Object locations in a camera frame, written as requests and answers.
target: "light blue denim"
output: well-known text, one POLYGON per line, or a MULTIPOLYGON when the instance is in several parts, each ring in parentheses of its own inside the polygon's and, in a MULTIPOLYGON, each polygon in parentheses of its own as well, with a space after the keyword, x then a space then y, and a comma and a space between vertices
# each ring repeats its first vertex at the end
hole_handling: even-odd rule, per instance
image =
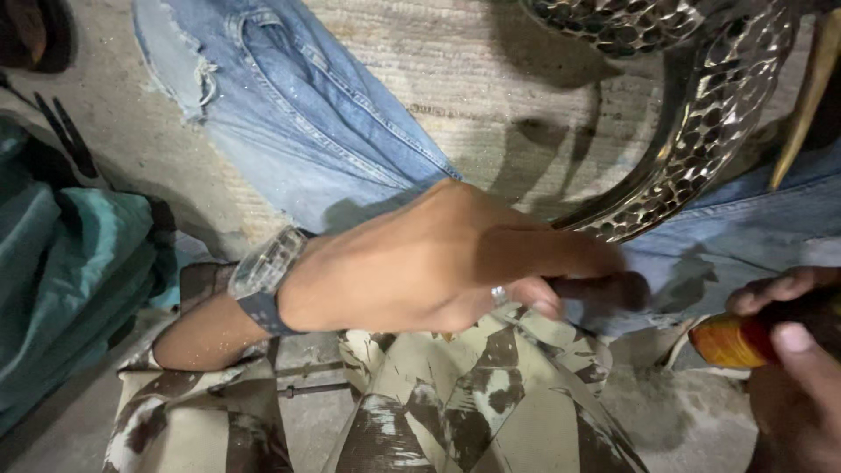
MULTIPOLYGON (((340 231, 459 178, 403 105, 299 0, 143 0, 135 29, 153 77, 276 208, 340 231)), ((569 302, 618 336, 714 313, 752 279, 841 266, 841 144, 805 153, 775 194, 762 168, 622 247, 654 308, 569 302)))
POLYGON ((301 2, 145 0, 134 10, 159 85, 303 228, 345 230, 460 178, 301 2))

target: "watch strap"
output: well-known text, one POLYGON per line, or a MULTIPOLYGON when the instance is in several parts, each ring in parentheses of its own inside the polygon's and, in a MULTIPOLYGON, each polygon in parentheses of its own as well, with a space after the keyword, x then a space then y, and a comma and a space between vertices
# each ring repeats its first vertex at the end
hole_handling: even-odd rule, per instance
POLYGON ((301 332, 296 332, 280 320, 278 314, 278 303, 274 294, 267 292, 256 292, 252 295, 247 295, 242 299, 237 299, 240 308, 257 324, 271 334, 273 337, 283 337, 288 335, 298 335, 301 332))

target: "fingernail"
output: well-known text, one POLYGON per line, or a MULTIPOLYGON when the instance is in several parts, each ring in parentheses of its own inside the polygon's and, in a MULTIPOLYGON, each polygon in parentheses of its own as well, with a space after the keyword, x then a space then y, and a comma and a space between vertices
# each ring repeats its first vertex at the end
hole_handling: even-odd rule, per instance
POLYGON ((544 317, 550 319, 557 319, 558 318, 558 308, 549 304, 545 300, 539 300, 532 304, 532 309, 535 311, 540 312, 544 317))
POLYGON ((787 352, 803 353, 815 345, 811 333, 800 323, 783 324, 777 329, 776 337, 787 352))

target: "woven mat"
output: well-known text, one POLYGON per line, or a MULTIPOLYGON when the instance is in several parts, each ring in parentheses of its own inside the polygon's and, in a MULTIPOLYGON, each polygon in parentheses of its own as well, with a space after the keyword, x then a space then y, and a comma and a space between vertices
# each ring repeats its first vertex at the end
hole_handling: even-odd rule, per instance
MULTIPOLYGON (((307 3, 469 182, 519 210, 557 217, 605 192, 637 164, 657 125, 661 55, 606 61, 539 27, 516 1, 307 3)), ((807 23, 764 124, 793 108, 807 23)))

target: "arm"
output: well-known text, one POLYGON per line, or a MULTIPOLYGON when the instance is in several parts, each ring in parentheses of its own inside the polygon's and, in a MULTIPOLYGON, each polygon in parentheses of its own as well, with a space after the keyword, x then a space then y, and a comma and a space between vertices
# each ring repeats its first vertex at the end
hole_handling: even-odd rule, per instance
MULTIPOLYGON (((612 245, 444 179, 395 212, 310 240, 278 291, 278 316, 299 332, 460 332, 504 286, 510 300, 557 319, 561 300, 543 277, 623 268, 612 245)), ((219 369, 268 337, 235 300, 215 295, 157 341, 155 357, 170 369, 219 369)))

